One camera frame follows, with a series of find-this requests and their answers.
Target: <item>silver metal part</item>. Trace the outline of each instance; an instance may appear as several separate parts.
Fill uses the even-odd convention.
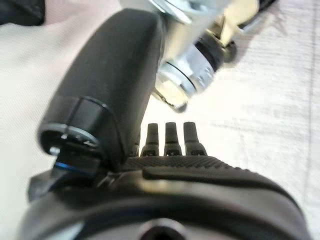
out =
[[[159,13],[166,23],[162,62],[183,54],[231,0],[119,0],[123,8]]]
[[[209,61],[191,45],[184,54],[159,68],[154,95],[179,108],[195,94],[206,90],[213,82],[214,74]]]
[[[166,27],[165,52],[153,95],[179,112],[213,81],[214,70],[194,43],[231,0],[119,0],[124,8],[159,13]]]
[[[60,148],[58,148],[58,147],[56,147],[56,146],[52,146],[52,147],[50,147],[50,154],[52,155],[52,156],[58,156],[59,155],[59,153],[60,153]]]
[[[179,69],[192,82],[197,94],[206,90],[214,80],[213,67],[194,45],[191,45],[184,54],[169,63]]]
[[[194,85],[176,67],[164,63],[158,70],[155,82],[155,94],[176,108],[183,106],[196,94]]]

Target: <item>white fabric surface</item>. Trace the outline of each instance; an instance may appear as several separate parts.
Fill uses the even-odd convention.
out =
[[[48,0],[44,26],[0,26],[0,239],[12,239],[28,207],[29,177],[47,170],[36,129],[56,87],[95,29],[119,9],[111,0]],[[194,121],[207,152],[282,185],[320,240],[320,3],[280,0],[239,56],[184,114],[151,98],[142,124]]]

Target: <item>black plastic casing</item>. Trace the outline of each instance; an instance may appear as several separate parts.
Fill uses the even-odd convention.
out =
[[[160,16],[124,9],[83,47],[38,129],[42,149],[87,144],[117,172],[132,152],[163,56]]]

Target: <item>black pin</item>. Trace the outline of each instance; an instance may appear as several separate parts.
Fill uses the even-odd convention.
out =
[[[179,145],[177,125],[175,122],[167,122],[165,124],[165,156],[179,156],[182,155],[181,147]]]
[[[148,124],[145,146],[142,148],[141,157],[159,156],[158,124]]]
[[[199,142],[197,128],[194,122],[183,124],[185,155],[207,156],[205,147]]]

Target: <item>black fabric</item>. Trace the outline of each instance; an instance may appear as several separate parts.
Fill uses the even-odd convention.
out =
[[[0,0],[0,25],[41,25],[45,21],[45,13],[45,0]]]

